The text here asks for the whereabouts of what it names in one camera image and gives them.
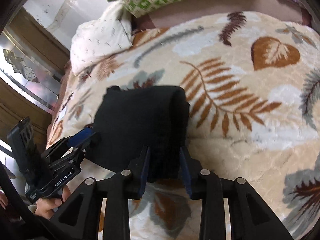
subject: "brown fern pattern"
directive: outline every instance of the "brown fern pattern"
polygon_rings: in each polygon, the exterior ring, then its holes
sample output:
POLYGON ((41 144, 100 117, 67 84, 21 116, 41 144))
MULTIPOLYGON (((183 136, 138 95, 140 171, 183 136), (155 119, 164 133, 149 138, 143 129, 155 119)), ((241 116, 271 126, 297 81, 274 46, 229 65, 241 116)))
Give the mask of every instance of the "brown fern pattern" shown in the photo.
POLYGON ((49 140, 48 145, 52 145, 62 134, 63 130, 63 120, 60 120, 57 124, 57 127, 54 128, 53 132, 50 134, 51 139, 49 140))
POLYGON ((219 34, 219 40, 223 41, 223 44, 231 47, 230 37, 231 35, 247 22, 247 18, 243 12, 234 12, 228 14, 229 23, 223 28, 219 34))
POLYGON ((190 117, 201 112, 200 119, 196 124, 199 128, 208 119, 209 113, 214 112, 210 130, 212 131, 222 119, 222 132, 226 137, 230 123, 240 131, 239 123, 242 123, 248 130, 252 130, 252 121, 264 125, 264 121, 258 114, 270 112, 278 108, 280 102, 261 100, 253 93, 248 93, 248 88, 238 88, 239 81, 234 80, 234 75, 228 73, 231 69, 224 67, 225 62, 220 57, 206 60, 199 65, 190 62, 180 61, 192 67, 192 70, 185 76, 180 85, 187 94, 187 101, 192 101, 196 95, 196 101, 190 110, 190 117), (213 89, 207 89, 208 85, 215 85, 213 89))
POLYGON ((297 197, 300 200, 307 199, 299 209, 298 219, 312 207, 313 212, 317 213, 320 210, 320 181, 315 179, 315 182, 309 181, 307 185, 302 182, 291 194, 294 194, 293 200, 297 197))

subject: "wall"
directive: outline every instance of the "wall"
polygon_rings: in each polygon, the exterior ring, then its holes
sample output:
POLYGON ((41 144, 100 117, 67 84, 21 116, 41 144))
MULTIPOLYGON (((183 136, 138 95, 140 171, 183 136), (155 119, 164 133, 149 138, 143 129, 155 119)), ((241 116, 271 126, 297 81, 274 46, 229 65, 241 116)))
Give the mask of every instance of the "wall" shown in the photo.
POLYGON ((107 6, 107 0, 28 0, 23 7, 70 50, 78 25, 98 19, 107 6))

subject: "bed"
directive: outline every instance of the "bed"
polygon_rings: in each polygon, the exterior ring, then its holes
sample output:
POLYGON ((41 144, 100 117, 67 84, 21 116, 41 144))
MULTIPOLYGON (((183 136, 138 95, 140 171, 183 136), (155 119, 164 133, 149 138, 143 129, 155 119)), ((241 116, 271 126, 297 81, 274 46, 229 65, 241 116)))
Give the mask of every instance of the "bed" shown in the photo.
MULTIPOLYGON (((222 178, 246 178, 301 239, 320 215, 319 48, 311 28, 252 11, 137 33, 129 50, 67 73, 47 146, 92 123, 112 85, 179 85, 190 103, 191 156, 222 178)), ((71 190, 113 175, 86 160, 81 166, 71 190)), ((189 200, 178 181, 148 183, 129 212, 132 239, 198 238, 201 201, 189 200)), ((226 230, 230 239, 228 216, 226 230)))

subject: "brown leaf pattern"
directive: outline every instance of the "brown leaf pattern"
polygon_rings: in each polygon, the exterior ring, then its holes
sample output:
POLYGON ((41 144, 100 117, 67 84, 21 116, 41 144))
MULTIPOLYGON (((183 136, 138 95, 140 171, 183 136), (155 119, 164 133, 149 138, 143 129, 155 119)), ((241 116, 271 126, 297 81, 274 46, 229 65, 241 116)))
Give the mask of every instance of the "brown leaf pattern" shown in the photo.
POLYGON ((159 29, 153 29, 153 30, 146 30, 139 32, 135 35, 133 40, 133 46, 130 49, 135 49, 137 47, 140 47, 156 38, 164 34, 169 28, 159 28, 159 29))
POLYGON ((98 63, 97 77, 99 81, 104 80, 109 77, 110 74, 114 73, 117 68, 119 68, 122 63, 117 62, 116 55, 112 55, 107 59, 103 59, 98 63))
POLYGON ((300 61, 300 52, 292 45, 273 37, 260 37, 251 47, 251 58, 255 71, 268 67, 283 68, 300 61))
POLYGON ((212 131, 217 127, 220 116, 224 137, 228 135, 230 130, 230 118, 238 131, 240 131, 239 122, 250 131, 252 130, 252 121, 264 125, 264 121, 258 115, 273 111, 281 103, 268 103, 268 100, 261 100, 253 93, 248 93, 247 87, 237 87, 239 81, 229 73, 231 68, 224 67, 225 63, 220 60, 220 57, 213 58, 199 65, 186 61, 180 62, 192 67, 180 85, 186 91, 187 100, 189 102, 195 100, 194 103, 191 103, 190 117, 194 118, 197 113, 200 113, 196 128, 202 126, 205 120, 211 119, 210 130, 212 131), (216 88, 208 90, 208 85, 214 85, 216 88))
POLYGON ((91 88, 89 88, 82 96, 81 100, 79 100, 78 102, 76 102, 69 110, 68 112, 70 112, 70 115, 68 117, 68 121, 71 120, 71 118, 75 118, 76 120, 78 120, 78 118, 80 117, 83 109, 84 109, 84 105, 85 105, 85 101, 91 96, 91 88))
POLYGON ((146 207, 150 207, 150 220, 160 226, 170 238, 176 239, 184 228, 186 220, 191 216, 191 209, 184 196, 168 192, 184 186, 174 179, 157 181, 153 184, 157 189, 147 184, 147 194, 144 194, 140 200, 129 200, 129 216, 135 216, 146 207))
POLYGON ((223 41, 223 44, 231 47, 230 37, 232 33, 240 29, 247 22, 246 17, 243 12, 234 12, 228 14, 229 23, 223 28, 219 34, 220 41, 223 41))
POLYGON ((155 77, 151 77, 151 78, 147 78, 146 81, 142 82, 141 85, 139 85, 139 81, 135 81, 133 83, 133 88, 134 89, 138 89, 138 88, 148 88, 148 87, 152 87, 153 84, 155 83, 156 78, 155 77))
POLYGON ((52 145, 62 134, 62 130, 63 130, 63 125, 62 125, 63 121, 60 120, 57 124, 57 127, 54 129, 54 131, 52 132, 52 137, 48 143, 48 145, 52 145))
POLYGON ((300 199, 309 198, 300 208, 299 216, 302 216, 312 206, 316 206, 317 211, 320 209, 320 181, 309 181, 308 185, 303 181, 300 187, 296 186, 292 194, 295 194, 293 199, 297 197, 300 199))

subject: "black cloth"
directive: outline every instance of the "black cloth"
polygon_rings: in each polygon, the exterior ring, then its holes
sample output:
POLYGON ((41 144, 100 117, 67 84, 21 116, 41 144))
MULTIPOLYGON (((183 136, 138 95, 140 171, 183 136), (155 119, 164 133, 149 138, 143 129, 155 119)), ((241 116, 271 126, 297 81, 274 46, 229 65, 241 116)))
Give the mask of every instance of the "black cloth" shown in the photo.
POLYGON ((189 103, 176 86, 107 89, 93 123, 101 142, 86 158, 119 172, 150 146, 148 182, 177 178, 179 148, 185 144, 189 103))

